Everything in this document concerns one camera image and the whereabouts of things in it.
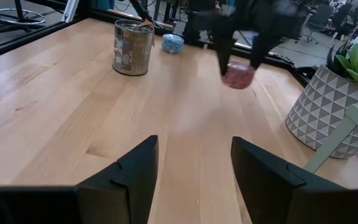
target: wooden table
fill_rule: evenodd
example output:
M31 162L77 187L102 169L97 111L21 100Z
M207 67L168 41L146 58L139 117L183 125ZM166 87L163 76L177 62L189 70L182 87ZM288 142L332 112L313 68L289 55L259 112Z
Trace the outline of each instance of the wooden table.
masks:
M167 54L156 37L148 74L127 77L111 68L113 40L112 24L87 19L0 56L0 184L76 184L158 134L149 223L250 223L232 136L301 167L313 156L285 126L303 91L286 70L263 65L233 90L213 51ZM358 156L317 174L358 187Z

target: red object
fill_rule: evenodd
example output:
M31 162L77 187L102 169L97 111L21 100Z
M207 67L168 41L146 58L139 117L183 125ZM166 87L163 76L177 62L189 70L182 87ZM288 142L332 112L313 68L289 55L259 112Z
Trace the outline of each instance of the red object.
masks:
M227 72L221 76L222 82L238 90L247 88L253 81L255 69L246 63L230 61Z

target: wood grain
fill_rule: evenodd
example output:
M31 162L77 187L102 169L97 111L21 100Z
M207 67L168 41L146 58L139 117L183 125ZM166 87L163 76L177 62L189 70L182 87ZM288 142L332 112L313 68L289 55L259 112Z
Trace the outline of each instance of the wood grain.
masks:
M113 40L112 24L87 19L0 56L0 184L76 184L158 134L149 223L250 223L231 138L298 166L313 156L284 123L303 91L286 70L262 65L233 90L213 51L167 54L156 37L148 74L127 77L111 68ZM317 174L358 188L358 156Z

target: can label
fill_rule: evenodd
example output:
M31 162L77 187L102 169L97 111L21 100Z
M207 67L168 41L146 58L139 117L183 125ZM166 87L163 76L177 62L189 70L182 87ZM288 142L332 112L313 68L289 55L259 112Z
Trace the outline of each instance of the can label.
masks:
M123 36L114 39L114 66L123 70L132 69L134 41Z

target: white geometric planter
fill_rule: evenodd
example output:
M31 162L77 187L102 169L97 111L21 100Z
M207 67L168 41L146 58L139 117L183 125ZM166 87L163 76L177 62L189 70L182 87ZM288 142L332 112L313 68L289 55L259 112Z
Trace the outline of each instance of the white geometric planter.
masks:
M358 84L320 66L293 105L285 122L292 134L317 150L344 118L347 107L358 105ZM349 158L358 153L358 127L331 154Z

